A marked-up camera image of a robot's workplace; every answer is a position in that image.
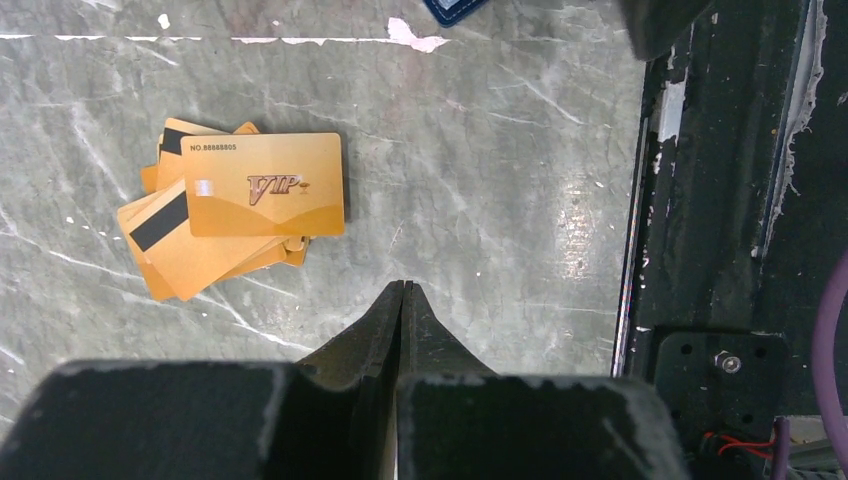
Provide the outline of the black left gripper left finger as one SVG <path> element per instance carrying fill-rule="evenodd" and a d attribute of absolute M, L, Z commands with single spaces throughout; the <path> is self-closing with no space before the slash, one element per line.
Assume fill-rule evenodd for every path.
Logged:
<path fill-rule="evenodd" d="M 81 360 L 1 447 L 5 479 L 390 479 L 405 285 L 298 362 Z"/>

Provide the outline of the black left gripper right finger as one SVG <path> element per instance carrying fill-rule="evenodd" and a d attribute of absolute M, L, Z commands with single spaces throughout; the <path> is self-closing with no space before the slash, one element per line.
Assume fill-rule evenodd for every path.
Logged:
<path fill-rule="evenodd" d="M 403 479 L 685 479 L 670 412 L 638 380 L 499 375 L 404 288 L 397 383 Z"/>

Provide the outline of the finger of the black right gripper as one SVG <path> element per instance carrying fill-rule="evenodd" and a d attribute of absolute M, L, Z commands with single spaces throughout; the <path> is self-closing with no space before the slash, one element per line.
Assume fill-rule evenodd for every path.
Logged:
<path fill-rule="evenodd" d="M 636 59 L 651 61 L 675 41 L 711 4 L 710 0 L 618 0 Z"/>

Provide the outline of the blue leather card holder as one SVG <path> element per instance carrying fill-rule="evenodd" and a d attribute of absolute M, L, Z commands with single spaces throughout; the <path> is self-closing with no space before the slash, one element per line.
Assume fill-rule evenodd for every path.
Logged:
<path fill-rule="evenodd" d="M 474 13 L 487 0 L 423 0 L 430 14 L 444 28 L 450 28 Z"/>

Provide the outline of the gold card stack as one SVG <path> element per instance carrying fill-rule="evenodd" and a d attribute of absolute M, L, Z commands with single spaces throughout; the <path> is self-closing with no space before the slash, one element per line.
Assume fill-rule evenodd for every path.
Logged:
<path fill-rule="evenodd" d="M 213 283 L 276 263 L 299 266 L 309 242 L 345 231 L 336 132 L 226 133 L 168 118 L 145 197 L 119 226 L 153 298 L 188 300 Z"/>

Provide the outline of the black base frame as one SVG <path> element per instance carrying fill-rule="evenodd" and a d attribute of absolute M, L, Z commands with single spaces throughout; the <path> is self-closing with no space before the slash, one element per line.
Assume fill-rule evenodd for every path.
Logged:
<path fill-rule="evenodd" d="M 611 373 L 696 478 L 847 475 L 847 5 L 711 1 L 646 65 Z"/>

